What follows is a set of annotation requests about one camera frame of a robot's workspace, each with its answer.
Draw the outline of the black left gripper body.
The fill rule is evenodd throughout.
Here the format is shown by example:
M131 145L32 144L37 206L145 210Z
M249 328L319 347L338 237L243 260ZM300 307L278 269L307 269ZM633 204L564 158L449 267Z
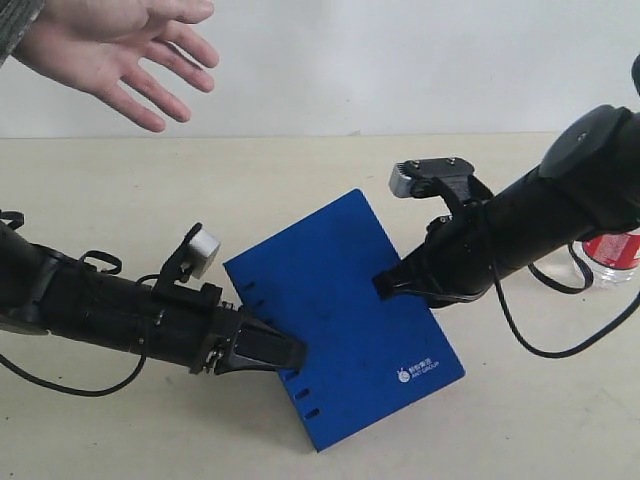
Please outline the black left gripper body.
M84 341L217 375L260 368L260 322L221 300L222 289L109 277L84 302Z

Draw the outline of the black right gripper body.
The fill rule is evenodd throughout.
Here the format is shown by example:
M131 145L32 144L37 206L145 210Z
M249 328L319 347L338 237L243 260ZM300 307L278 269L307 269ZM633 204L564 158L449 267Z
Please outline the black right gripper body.
M425 238L403 261L401 294L423 298L432 308L478 300L505 277L491 220L494 200L472 205Z

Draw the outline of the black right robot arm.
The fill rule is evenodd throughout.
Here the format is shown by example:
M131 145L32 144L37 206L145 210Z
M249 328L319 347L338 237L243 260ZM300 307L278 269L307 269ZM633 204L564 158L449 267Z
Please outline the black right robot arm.
M382 299L414 295L435 308L470 303L558 248L639 226L639 114L600 105L498 193L455 156L407 160L389 181L400 199L441 198L446 215L424 241L373 278Z

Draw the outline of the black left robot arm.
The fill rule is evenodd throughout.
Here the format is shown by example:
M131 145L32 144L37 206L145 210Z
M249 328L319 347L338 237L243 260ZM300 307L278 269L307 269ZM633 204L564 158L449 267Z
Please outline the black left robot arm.
M194 224L148 280L121 277L122 263L91 250L75 259L1 228L1 326L224 373L298 370L306 345L244 308L220 287L186 287L212 264L219 241Z

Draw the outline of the person's open hand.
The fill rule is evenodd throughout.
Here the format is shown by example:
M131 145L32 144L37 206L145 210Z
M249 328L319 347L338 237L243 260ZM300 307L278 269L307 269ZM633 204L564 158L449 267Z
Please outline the person's open hand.
M213 14L211 1L46 1L9 57L160 133L192 112L140 62L211 92L219 54L194 28Z

